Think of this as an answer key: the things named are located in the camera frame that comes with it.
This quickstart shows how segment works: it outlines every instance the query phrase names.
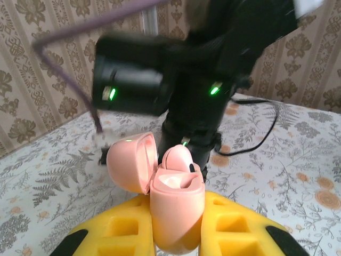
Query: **floral bedspread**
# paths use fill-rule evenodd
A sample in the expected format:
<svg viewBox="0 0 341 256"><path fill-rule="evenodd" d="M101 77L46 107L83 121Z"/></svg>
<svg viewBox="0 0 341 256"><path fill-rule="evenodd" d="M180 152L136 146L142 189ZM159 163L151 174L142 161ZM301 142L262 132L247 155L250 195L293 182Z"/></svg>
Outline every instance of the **floral bedspread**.
<svg viewBox="0 0 341 256"><path fill-rule="evenodd" d="M207 189L284 225L310 255L341 256L341 115L278 104L279 121L258 150L212 154ZM268 105L229 105L225 113L225 151L259 143L274 116ZM164 116L102 113L101 120L158 140ZM94 132L86 113L0 161L1 255L49 255L74 226L135 196L98 166Z"/></svg>

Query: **pink earbud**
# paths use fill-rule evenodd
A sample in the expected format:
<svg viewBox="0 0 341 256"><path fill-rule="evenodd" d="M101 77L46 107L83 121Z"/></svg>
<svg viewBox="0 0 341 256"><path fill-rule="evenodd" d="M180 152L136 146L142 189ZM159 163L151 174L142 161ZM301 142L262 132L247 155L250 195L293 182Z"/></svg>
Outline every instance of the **pink earbud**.
<svg viewBox="0 0 341 256"><path fill-rule="evenodd" d="M162 168L167 170L191 172L191 164L193 165L191 153L183 145L168 149L162 159Z"/></svg>

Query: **bedsheet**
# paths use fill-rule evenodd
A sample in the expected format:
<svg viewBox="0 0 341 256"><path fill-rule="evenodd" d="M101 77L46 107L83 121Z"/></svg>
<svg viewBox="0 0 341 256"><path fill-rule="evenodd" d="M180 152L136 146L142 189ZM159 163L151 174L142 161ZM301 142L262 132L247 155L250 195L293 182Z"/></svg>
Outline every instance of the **bedsheet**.
<svg viewBox="0 0 341 256"><path fill-rule="evenodd" d="M280 118L258 150L212 153L207 190L284 225L310 255L341 256L341 115L278 106ZM118 134L152 131L157 140L164 117L101 113ZM223 150L259 143L273 117L270 105L229 104ZM1 255L49 255L74 226L135 196L98 165L94 132L85 113L0 161Z"/></svg>

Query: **black cable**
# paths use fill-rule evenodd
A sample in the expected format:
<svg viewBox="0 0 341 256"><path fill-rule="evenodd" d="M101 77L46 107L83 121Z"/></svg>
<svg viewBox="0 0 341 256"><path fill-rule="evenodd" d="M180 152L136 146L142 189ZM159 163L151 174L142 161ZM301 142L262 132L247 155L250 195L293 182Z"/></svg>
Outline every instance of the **black cable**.
<svg viewBox="0 0 341 256"><path fill-rule="evenodd" d="M264 143L264 141L268 138L270 133L272 132L274 126L276 125L278 116L279 116L279 107L276 105L276 103L274 103L270 100L235 100L235 99L231 99L231 101L236 103L236 104L239 104L239 105L254 105L254 104L263 104L263 103L271 104L275 110L275 118L273 120L273 123L272 123L269 131L265 135L264 139L257 146L254 146L253 148L249 148L249 149L244 149L241 151L232 152L232 153L223 153L220 151L220 149L215 148L214 151L217 152L221 156L235 156L235 155L239 155L239 154L248 153L248 152L254 151L257 148L259 148Z"/></svg>

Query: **beige floral wallpaper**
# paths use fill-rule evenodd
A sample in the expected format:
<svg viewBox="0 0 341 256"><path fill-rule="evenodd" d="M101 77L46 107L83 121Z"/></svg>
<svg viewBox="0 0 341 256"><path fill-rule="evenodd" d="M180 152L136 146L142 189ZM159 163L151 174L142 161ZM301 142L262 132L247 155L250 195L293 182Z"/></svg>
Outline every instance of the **beige floral wallpaper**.
<svg viewBox="0 0 341 256"><path fill-rule="evenodd" d="M158 7L159 32L184 38L184 1ZM341 0L304 17L300 28L269 46L243 93L341 113Z"/></svg>
<svg viewBox="0 0 341 256"><path fill-rule="evenodd" d="M0 0L0 158L85 112L82 101L30 47L34 38L120 8L129 0ZM185 38L184 1L157 7L160 34ZM143 31L142 15L48 48L90 95L94 45L111 29ZM301 20L266 49L243 93L341 113L341 0Z"/></svg>

